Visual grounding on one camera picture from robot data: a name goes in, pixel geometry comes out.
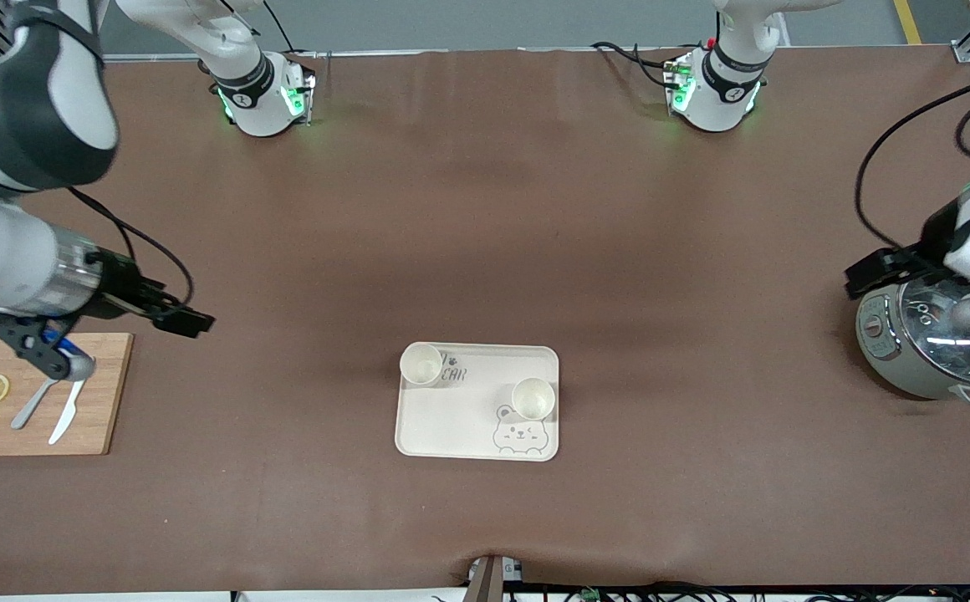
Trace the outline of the white plastic cup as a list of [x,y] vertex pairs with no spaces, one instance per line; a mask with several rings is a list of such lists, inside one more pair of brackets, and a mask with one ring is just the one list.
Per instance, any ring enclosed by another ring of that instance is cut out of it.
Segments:
[[435,345],[415,342],[400,357],[401,378],[414,386],[432,386],[442,376],[444,355]]
[[526,421],[543,421],[553,412],[557,393],[547,380],[527,378],[512,389],[511,405]]

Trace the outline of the cream bear print tray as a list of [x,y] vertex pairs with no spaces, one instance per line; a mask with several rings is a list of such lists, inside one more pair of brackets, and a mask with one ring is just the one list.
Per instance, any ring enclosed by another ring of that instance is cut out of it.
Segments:
[[[432,386],[402,380],[395,446],[409,457],[548,462],[560,449],[560,359],[546,346],[424,342],[444,355]],[[511,405],[520,380],[539,378],[555,388],[553,412],[526,421]]]

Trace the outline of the grey-green electric cooking pot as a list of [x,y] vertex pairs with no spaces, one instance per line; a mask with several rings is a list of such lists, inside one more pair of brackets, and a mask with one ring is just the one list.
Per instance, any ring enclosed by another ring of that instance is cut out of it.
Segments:
[[970,381],[956,380],[938,369],[906,335],[899,288],[901,285],[880,289],[860,299],[855,332],[864,357],[883,380],[903,392],[921,399],[956,399],[970,404]]

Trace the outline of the glass pot lid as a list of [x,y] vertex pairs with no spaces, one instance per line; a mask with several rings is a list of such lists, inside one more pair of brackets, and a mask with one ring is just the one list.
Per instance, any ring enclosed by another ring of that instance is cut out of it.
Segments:
[[921,355],[956,380],[970,381],[970,283],[913,279],[899,288],[906,335]]

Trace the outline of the bamboo cutting board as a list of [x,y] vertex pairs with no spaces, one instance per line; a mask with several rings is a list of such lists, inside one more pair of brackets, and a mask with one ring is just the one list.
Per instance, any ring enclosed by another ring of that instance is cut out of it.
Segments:
[[46,376],[18,359],[0,340],[0,375],[7,377],[8,395],[0,400],[0,457],[103,455],[115,427],[125,374],[132,351],[130,333],[74,333],[69,339],[95,359],[95,371],[81,386],[76,414],[60,438],[54,430],[72,391],[72,382],[57,382],[38,404],[26,426],[11,422],[41,388]]

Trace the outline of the white plastic knife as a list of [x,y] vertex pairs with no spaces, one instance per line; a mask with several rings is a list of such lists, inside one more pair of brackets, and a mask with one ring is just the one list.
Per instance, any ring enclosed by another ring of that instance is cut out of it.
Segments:
[[71,426],[77,412],[77,400],[79,399],[79,394],[84,388],[84,385],[86,385],[86,380],[75,381],[71,390],[69,390],[69,395],[65,401],[64,408],[62,408],[62,412],[57,420],[56,426],[54,426],[52,434],[50,434],[47,441],[50,446],[56,445],[56,443],[60,441],[62,436]]

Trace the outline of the grey plastic knife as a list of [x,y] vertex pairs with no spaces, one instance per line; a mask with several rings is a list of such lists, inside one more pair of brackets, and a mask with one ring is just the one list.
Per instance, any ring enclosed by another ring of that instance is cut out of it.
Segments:
[[46,381],[37,388],[37,391],[33,393],[33,396],[31,396],[27,403],[23,405],[22,409],[20,409],[20,412],[15,416],[15,418],[11,420],[10,426],[12,430],[22,430],[27,425],[31,419],[31,416],[33,416],[34,412],[37,410],[38,405],[42,403],[46,393],[49,392],[54,385],[57,385],[58,382],[59,381],[57,380],[50,380],[47,378]]

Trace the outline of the brown table cover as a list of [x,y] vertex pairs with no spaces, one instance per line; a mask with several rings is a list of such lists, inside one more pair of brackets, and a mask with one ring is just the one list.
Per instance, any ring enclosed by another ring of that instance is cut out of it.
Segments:
[[[135,317],[110,453],[0,458],[0,594],[446,586],[481,555],[573,585],[970,584],[970,405],[887,389],[845,268],[857,167],[970,84],[947,47],[780,50],[703,134],[593,51],[317,64],[256,140],[194,64],[112,64],[89,194],[215,324]],[[415,342],[546,346],[548,462],[395,446]]]

